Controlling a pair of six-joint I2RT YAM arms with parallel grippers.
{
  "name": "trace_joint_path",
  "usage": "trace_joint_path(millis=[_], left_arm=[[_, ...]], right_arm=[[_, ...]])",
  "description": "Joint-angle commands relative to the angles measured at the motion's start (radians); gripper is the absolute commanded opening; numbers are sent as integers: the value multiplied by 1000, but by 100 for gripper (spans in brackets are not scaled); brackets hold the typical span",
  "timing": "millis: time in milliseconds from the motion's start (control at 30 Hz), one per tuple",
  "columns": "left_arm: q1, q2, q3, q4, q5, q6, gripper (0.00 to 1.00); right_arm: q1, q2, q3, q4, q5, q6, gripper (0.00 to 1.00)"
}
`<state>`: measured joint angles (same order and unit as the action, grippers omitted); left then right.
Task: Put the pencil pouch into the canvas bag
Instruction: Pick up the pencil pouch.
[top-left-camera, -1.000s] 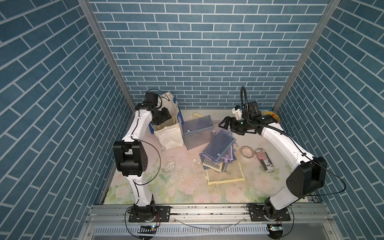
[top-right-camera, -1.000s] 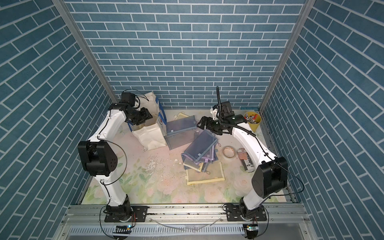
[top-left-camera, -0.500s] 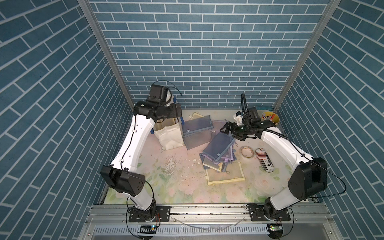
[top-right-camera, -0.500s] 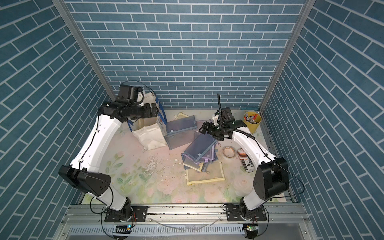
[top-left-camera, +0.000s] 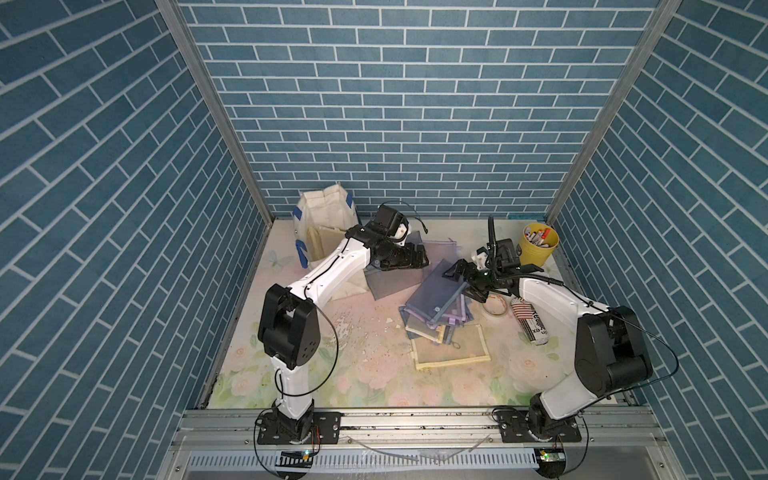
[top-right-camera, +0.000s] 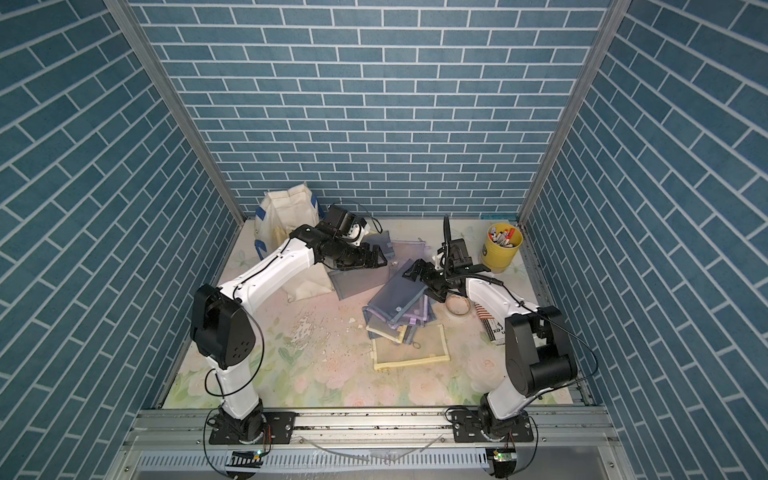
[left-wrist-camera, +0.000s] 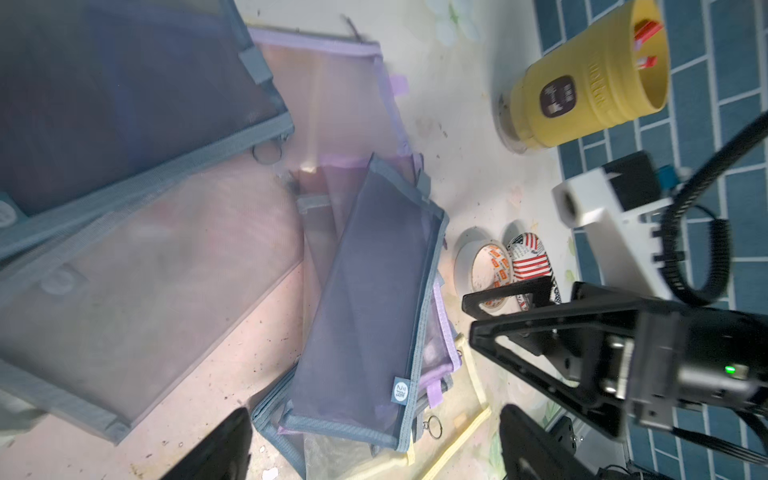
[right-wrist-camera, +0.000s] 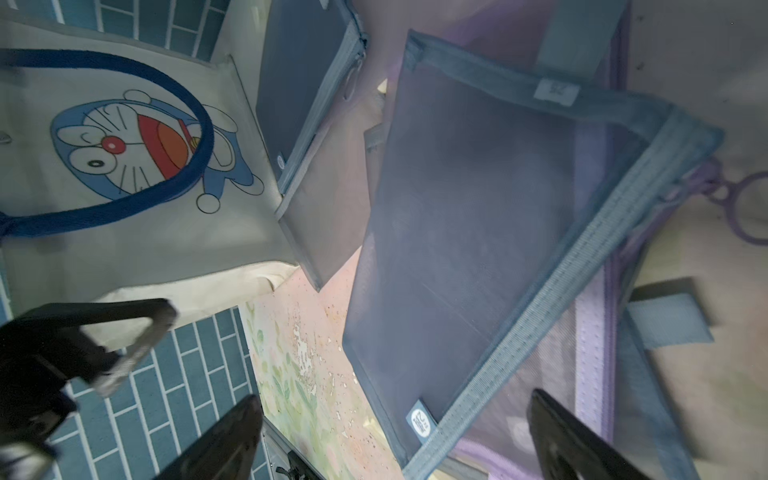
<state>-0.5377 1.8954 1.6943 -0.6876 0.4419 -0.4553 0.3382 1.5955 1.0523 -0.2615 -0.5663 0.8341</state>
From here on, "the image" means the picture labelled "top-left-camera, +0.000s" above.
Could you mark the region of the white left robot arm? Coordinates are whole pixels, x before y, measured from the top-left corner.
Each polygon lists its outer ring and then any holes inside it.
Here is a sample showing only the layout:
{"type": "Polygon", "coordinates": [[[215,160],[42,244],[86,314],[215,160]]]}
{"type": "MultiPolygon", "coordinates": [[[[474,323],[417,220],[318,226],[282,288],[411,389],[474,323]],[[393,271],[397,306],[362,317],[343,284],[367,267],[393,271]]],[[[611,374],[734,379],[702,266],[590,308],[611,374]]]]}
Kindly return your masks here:
{"type": "Polygon", "coordinates": [[[283,418],[297,422],[312,414],[315,390],[305,365],[320,346],[319,318],[335,291],[368,266],[392,271],[429,265],[425,247],[409,242],[409,234],[407,217],[382,204],[372,220],[349,228],[316,268],[267,290],[257,337],[275,368],[276,408],[283,418]]]}

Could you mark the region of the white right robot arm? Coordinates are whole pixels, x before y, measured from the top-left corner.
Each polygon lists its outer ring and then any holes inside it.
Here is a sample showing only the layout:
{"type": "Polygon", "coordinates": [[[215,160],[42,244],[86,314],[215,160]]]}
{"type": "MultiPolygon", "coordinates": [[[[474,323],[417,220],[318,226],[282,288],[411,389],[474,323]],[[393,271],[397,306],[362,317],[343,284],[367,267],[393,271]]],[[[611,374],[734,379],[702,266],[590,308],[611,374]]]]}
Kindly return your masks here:
{"type": "Polygon", "coordinates": [[[473,261],[459,259],[443,276],[463,284],[477,302],[492,293],[517,297],[575,333],[573,372],[535,394],[526,415],[531,435],[549,441],[585,408],[649,379],[653,367],[633,310],[580,296],[541,267],[523,265],[510,244],[491,240],[473,261]]]}

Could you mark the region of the yellow trim mesh pouch top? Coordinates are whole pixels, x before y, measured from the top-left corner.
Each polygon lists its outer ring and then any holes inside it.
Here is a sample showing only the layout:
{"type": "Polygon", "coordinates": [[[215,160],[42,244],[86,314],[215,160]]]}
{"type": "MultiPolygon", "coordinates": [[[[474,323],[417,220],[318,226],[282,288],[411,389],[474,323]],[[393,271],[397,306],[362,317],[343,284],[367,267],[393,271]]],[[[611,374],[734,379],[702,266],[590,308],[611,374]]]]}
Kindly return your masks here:
{"type": "Polygon", "coordinates": [[[343,233],[337,229],[315,226],[307,230],[308,254],[312,261],[319,261],[330,255],[343,238],[343,233]]]}

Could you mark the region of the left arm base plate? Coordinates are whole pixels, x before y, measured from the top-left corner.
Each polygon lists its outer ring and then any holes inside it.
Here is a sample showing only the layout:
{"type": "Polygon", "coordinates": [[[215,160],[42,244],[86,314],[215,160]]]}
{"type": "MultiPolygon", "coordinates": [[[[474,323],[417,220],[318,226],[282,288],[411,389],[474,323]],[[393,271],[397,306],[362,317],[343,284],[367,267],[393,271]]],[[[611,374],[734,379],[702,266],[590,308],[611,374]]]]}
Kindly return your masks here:
{"type": "Polygon", "coordinates": [[[279,410],[267,410],[257,419],[255,427],[258,445],[307,444],[321,446],[338,443],[342,414],[337,411],[307,411],[292,419],[279,410]]]}

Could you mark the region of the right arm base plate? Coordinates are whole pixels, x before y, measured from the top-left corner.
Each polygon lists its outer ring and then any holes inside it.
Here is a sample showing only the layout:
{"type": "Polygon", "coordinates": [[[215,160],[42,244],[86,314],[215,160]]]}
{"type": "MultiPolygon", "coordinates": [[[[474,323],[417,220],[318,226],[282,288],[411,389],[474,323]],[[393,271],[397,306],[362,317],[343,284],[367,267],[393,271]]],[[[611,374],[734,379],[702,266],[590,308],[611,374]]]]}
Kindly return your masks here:
{"type": "Polygon", "coordinates": [[[491,411],[503,443],[579,443],[582,441],[575,417],[554,420],[545,412],[501,406],[491,411]]]}

